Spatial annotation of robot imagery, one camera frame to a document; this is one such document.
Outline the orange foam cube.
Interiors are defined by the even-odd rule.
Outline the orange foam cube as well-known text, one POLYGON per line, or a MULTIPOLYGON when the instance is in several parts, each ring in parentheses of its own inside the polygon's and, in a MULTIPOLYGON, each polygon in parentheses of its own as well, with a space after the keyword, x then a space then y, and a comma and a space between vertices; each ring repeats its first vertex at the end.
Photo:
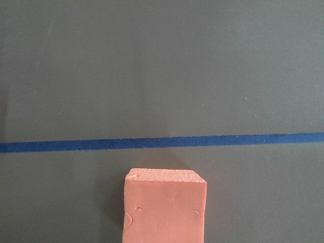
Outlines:
POLYGON ((207 182, 192 170, 130 169, 123 242, 204 242, 207 182))

